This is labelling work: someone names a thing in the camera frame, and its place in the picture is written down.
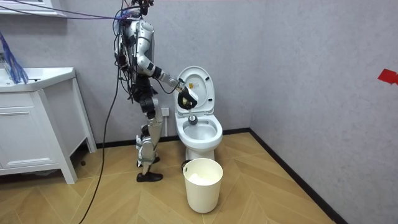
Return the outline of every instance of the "white bucket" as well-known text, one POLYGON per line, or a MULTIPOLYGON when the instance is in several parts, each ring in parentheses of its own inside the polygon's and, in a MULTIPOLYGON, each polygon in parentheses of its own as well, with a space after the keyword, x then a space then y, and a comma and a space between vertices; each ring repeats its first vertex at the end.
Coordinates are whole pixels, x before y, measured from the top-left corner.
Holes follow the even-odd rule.
POLYGON ((212 211, 218 202, 223 168, 212 159, 194 159, 184 168, 189 206, 198 213, 212 211))

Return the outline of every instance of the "toilet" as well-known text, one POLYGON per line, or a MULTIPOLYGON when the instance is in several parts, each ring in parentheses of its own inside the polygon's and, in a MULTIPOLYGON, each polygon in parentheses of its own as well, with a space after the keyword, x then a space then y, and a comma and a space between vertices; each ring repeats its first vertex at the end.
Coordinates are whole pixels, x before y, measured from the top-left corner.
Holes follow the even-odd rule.
POLYGON ((196 125, 191 125, 188 122, 188 111, 178 106, 178 92, 174 92, 177 132, 187 147, 185 158, 214 160, 214 150, 223 138, 223 128, 213 114, 215 104, 213 81, 203 68, 197 66, 184 69, 178 78, 184 80, 185 86, 199 97, 198 104, 192 109, 192 114, 197 116, 198 122, 196 125))

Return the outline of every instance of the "sink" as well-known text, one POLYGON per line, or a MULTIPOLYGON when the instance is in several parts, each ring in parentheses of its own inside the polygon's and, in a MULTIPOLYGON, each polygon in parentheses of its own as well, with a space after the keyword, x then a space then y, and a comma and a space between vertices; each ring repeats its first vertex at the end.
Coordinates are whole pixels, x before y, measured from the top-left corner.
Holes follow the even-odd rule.
POLYGON ((0 93, 41 90, 76 77, 73 68, 25 68, 29 81, 14 84, 5 69, 0 69, 0 93))

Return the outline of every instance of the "red object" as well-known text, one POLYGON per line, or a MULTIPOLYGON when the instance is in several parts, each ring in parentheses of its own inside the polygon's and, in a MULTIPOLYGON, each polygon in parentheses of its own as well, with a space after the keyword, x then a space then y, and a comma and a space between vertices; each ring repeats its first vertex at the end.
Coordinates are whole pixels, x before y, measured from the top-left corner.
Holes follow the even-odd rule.
POLYGON ((386 83, 396 83, 398 85, 398 75, 396 72, 384 69, 381 74, 379 75, 379 78, 377 78, 381 81, 384 81, 386 83))

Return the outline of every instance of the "black baseboard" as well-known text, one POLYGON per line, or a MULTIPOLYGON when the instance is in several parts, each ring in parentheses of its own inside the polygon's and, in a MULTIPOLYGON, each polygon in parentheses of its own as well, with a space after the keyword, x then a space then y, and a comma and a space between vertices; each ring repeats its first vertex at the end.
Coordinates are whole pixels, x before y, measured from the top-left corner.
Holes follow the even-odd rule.
POLYGON ((294 181, 307 193, 312 200, 337 224, 348 224, 341 215, 339 215, 306 181, 304 181, 287 163, 280 158, 274 150, 272 150, 267 143, 265 143, 251 128, 250 134, 254 139, 268 152, 268 154, 275 159, 275 161, 293 178, 294 181))
POLYGON ((223 135, 248 133, 248 132, 250 132, 250 130, 251 130, 250 128, 236 128, 236 129, 224 130, 223 135))
MULTIPOLYGON (((239 134, 239 133, 248 133, 250 132, 250 128, 236 128, 236 129, 229 129, 229 130, 224 130, 223 134, 239 134)), ((180 140, 179 136, 167 136, 167 137, 161 137, 159 142, 167 142, 167 141, 177 141, 180 140)), ((131 146, 135 145, 136 140, 124 140, 124 141, 115 141, 115 142, 106 142, 105 147, 119 147, 119 146, 131 146)), ((102 149, 102 143, 96 143, 96 146, 98 149, 102 149)), ((82 144, 79 146, 78 150, 87 150, 87 146, 85 144, 82 144)))

